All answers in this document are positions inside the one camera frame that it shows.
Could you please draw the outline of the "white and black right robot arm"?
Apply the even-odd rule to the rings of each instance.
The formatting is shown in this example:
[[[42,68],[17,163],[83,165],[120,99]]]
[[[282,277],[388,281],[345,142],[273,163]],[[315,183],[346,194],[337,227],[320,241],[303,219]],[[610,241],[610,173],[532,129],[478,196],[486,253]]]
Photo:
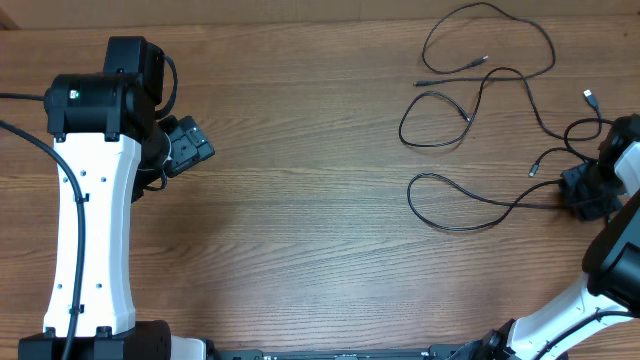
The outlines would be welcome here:
[[[616,119],[599,162],[630,199],[596,236],[578,280],[537,312],[510,320],[477,344],[472,359],[566,359],[597,332],[639,316],[639,116]]]

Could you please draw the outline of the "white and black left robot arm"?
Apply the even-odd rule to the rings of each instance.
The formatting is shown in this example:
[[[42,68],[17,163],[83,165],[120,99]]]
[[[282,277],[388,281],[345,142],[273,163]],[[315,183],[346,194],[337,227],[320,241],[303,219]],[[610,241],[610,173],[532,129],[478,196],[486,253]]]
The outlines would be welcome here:
[[[44,95],[46,151],[58,167],[54,286],[42,330],[21,339],[22,359],[210,359],[210,341],[140,321],[133,303],[133,203],[210,158],[191,117],[176,118],[165,93],[173,60],[143,37],[109,40],[101,72],[61,74]]]

